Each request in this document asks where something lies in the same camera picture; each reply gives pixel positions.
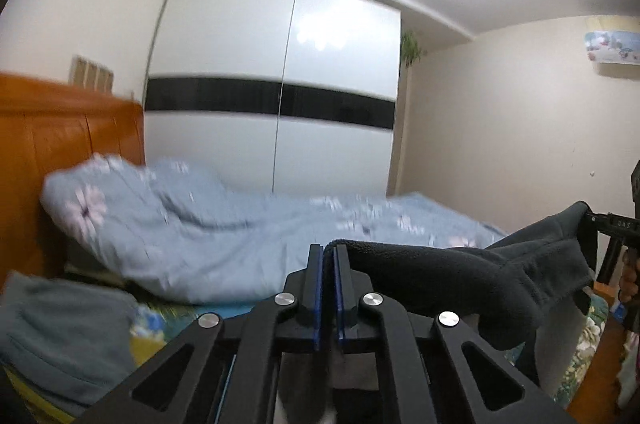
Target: blue floral blanket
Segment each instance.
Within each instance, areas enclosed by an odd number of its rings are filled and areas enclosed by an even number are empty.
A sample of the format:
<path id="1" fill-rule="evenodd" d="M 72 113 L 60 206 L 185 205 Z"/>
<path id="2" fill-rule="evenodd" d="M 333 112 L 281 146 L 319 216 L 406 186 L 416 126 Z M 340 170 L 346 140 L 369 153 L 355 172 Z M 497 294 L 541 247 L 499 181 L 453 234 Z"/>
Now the blue floral blanket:
<path id="1" fill-rule="evenodd" d="M 41 203 L 107 269 L 182 303 L 256 301 L 306 266 L 309 245 L 355 239 L 487 247 L 503 234 L 421 195 L 292 198 L 230 191 L 208 169 L 94 155 L 47 176 Z"/>

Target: wall outlet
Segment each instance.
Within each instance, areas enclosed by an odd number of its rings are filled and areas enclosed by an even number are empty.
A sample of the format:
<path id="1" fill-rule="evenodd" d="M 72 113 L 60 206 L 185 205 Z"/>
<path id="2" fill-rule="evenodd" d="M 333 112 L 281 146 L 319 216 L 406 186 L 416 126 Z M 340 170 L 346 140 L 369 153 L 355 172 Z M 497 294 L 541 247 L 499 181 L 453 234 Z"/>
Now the wall outlet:
<path id="1" fill-rule="evenodd" d="M 113 71 L 96 62 L 75 55 L 71 61 L 69 84 L 111 94 Z"/>

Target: wooden headboard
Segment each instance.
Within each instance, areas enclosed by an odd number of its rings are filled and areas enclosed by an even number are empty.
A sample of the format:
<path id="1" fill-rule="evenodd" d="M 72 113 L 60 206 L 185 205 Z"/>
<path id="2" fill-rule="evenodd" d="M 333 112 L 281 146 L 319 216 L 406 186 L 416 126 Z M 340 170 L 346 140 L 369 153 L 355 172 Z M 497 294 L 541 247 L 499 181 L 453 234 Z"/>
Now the wooden headboard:
<path id="1" fill-rule="evenodd" d="M 44 176 L 94 152 L 143 164 L 142 107 L 0 73 L 0 152 L 0 285 L 10 270 L 56 276 L 65 261 L 65 239 L 40 206 Z"/>

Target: metal screw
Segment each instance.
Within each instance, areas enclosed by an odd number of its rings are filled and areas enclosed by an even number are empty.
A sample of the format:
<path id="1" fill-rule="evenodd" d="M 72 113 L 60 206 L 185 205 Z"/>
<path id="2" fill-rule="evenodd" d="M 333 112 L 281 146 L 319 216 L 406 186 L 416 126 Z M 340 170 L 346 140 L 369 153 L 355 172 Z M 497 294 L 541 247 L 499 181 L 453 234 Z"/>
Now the metal screw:
<path id="1" fill-rule="evenodd" d="M 202 328 L 213 328 L 217 327 L 220 322 L 220 318 L 217 314 L 203 314 L 198 317 L 198 324 Z"/>
<path id="2" fill-rule="evenodd" d="M 295 300 L 296 300 L 296 297 L 289 292 L 281 292 L 280 294 L 277 294 L 275 298 L 276 305 L 282 305 L 282 306 L 290 305 Z"/>
<path id="3" fill-rule="evenodd" d="M 377 292 L 370 292 L 369 294 L 365 294 L 362 297 L 362 300 L 366 305 L 369 305 L 370 307 L 377 307 L 378 305 L 380 305 L 380 303 L 382 303 L 382 296 Z"/>
<path id="4" fill-rule="evenodd" d="M 443 312 L 438 316 L 438 321 L 446 327 L 455 327 L 460 322 L 460 318 L 455 312 Z"/>

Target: wardrobe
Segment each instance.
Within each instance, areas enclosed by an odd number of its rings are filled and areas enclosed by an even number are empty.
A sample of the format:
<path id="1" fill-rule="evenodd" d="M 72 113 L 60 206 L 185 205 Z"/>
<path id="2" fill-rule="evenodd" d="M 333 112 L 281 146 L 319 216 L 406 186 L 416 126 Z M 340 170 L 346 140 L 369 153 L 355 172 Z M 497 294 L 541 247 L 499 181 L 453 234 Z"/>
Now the wardrobe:
<path id="1" fill-rule="evenodd" d="M 400 12 L 371 0 L 167 0 L 145 91 L 147 162 L 230 188 L 386 192 Z"/>

